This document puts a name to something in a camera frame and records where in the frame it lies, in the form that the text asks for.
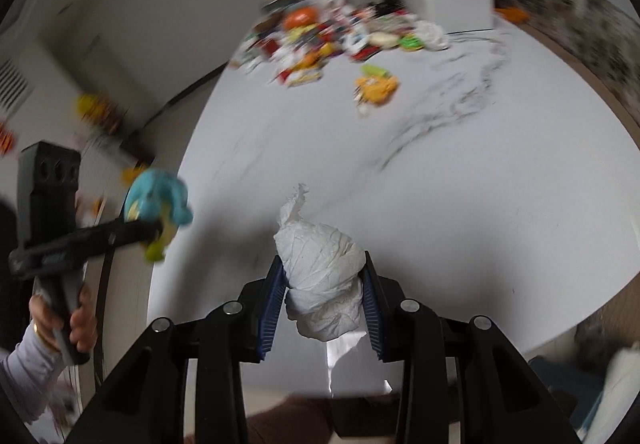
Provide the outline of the left forearm grey sleeve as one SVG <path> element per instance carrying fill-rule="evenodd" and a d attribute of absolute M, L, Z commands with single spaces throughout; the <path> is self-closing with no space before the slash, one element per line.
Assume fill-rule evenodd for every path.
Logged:
<path fill-rule="evenodd" d="M 12 352 L 1 350 L 1 386 L 25 424 L 46 410 L 64 367 L 61 353 L 41 338 L 34 323 Z"/>

